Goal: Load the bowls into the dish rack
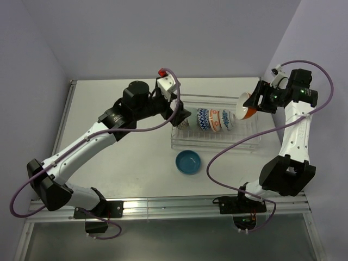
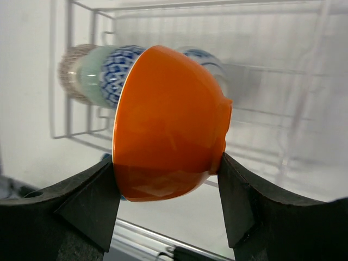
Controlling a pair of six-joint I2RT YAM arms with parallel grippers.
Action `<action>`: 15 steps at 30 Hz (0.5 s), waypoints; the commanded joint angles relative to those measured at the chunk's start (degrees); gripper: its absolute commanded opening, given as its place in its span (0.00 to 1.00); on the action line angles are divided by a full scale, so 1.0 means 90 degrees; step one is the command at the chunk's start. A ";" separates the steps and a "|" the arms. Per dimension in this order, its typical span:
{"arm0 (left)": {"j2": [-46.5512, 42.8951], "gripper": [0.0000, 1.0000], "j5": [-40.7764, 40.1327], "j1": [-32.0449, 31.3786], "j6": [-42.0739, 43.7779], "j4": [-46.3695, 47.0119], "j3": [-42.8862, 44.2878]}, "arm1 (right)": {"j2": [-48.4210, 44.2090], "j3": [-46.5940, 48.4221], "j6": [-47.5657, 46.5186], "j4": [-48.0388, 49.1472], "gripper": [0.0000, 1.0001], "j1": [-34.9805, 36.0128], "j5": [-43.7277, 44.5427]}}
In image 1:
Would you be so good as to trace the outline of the orange rimmed bowl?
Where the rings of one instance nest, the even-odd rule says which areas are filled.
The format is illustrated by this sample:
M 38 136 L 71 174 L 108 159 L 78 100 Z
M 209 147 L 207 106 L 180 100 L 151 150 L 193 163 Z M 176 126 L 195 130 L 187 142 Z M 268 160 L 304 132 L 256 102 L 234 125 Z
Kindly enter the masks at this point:
M 251 94 L 244 92 L 238 98 L 235 115 L 238 120 L 246 120 L 252 117 L 257 110 L 251 107 L 245 107 L 244 103 L 250 98 Z

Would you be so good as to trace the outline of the brown patterned bowl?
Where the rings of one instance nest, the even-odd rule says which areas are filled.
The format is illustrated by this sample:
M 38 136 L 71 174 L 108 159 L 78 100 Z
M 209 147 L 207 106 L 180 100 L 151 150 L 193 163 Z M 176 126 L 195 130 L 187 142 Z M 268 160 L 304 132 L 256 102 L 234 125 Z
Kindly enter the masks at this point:
M 183 131 L 189 128 L 188 119 L 183 120 L 176 128 L 180 131 Z

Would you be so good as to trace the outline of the blue zigzag bowl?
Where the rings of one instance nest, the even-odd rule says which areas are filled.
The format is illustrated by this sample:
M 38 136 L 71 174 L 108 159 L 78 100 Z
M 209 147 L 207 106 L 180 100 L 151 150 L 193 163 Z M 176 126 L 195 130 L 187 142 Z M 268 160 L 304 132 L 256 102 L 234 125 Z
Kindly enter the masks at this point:
M 202 131 L 210 130 L 209 110 L 204 108 L 197 109 L 197 122 Z

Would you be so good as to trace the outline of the blue floral bowl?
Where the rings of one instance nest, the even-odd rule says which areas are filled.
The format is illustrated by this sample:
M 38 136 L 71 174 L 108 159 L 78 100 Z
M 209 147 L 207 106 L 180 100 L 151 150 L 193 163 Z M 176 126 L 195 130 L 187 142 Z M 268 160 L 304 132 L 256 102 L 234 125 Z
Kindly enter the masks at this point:
M 223 132 L 230 132 L 234 127 L 234 114 L 228 109 L 219 110 L 220 125 Z

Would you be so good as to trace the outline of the orange floral bowl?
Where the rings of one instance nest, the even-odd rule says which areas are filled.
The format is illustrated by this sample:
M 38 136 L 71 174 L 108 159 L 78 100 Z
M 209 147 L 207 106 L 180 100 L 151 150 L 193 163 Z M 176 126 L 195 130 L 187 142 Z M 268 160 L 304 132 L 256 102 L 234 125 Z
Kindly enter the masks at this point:
M 209 124 L 213 132 L 221 130 L 220 116 L 217 109 L 210 109 L 208 112 Z

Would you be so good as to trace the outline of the solid teal blue bowl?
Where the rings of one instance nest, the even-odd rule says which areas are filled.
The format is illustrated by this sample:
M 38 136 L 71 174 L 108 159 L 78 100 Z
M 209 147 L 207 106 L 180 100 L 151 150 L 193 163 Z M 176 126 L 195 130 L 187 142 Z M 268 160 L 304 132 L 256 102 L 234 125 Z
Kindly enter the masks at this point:
M 179 172 L 185 175 L 194 175 L 201 168 L 201 158 L 199 154 L 192 150 L 184 150 L 177 154 L 175 165 Z

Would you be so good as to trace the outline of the teal dashed bowl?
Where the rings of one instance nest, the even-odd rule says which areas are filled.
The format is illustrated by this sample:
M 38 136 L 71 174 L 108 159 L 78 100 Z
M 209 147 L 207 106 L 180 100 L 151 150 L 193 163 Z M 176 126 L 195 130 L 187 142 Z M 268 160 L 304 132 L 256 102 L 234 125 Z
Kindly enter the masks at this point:
M 199 124 L 198 124 L 198 119 L 197 119 L 197 109 L 187 107 L 186 110 L 191 112 L 191 115 L 187 118 L 189 128 L 193 131 L 199 130 Z

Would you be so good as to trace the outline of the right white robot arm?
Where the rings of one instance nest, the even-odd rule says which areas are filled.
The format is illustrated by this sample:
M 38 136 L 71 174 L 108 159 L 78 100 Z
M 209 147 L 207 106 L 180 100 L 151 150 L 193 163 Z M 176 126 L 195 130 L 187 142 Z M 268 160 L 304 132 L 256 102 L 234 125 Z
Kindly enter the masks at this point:
M 310 89 L 312 73 L 295 69 L 287 76 L 280 65 L 272 69 L 274 79 L 260 80 L 253 93 L 243 93 L 237 103 L 236 118 L 246 120 L 256 112 L 274 114 L 284 108 L 285 123 L 279 154 L 261 170 L 258 180 L 246 183 L 246 193 L 235 199 L 241 212 L 253 207 L 254 201 L 279 194 L 296 196 L 315 176 L 316 168 L 310 164 L 308 153 L 309 132 L 318 93 Z

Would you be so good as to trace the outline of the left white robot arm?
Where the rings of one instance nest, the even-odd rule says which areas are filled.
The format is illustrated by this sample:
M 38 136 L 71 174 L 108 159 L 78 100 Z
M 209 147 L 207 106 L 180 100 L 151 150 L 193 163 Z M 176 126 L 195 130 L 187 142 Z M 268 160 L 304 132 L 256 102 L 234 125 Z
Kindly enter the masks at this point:
M 137 123 L 148 117 L 161 115 L 174 127 L 190 116 L 179 100 L 180 82 L 172 75 L 158 77 L 155 88 L 133 81 L 124 89 L 122 97 L 107 109 L 92 127 L 56 156 L 42 162 L 36 159 L 27 164 L 29 177 L 42 172 L 30 185 L 49 211 L 63 206 L 85 209 L 93 217 L 102 216 L 108 208 L 105 197 L 96 188 L 84 188 L 68 182 L 87 161 L 105 148 L 120 141 Z

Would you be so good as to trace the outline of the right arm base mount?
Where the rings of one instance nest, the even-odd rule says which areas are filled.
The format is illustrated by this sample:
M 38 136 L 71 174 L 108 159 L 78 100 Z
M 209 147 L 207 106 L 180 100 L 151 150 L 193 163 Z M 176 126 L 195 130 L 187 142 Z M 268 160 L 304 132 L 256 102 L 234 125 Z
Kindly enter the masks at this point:
M 214 198 L 212 203 L 219 206 L 221 215 L 242 214 L 233 217 L 233 222 L 237 229 L 243 231 L 254 229 L 257 224 L 256 214 L 267 211 L 264 202 L 249 200 L 245 196 L 220 196 Z

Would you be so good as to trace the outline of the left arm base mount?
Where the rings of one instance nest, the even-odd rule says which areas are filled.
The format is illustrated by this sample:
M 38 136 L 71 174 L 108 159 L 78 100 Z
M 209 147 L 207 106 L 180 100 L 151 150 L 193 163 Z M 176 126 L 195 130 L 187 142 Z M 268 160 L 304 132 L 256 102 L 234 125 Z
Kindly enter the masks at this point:
M 123 201 L 104 200 L 93 210 L 85 210 L 76 207 L 74 210 L 74 219 L 85 220 L 85 231 L 89 235 L 103 234 L 107 231 L 110 221 L 113 218 L 121 218 L 123 215 Z

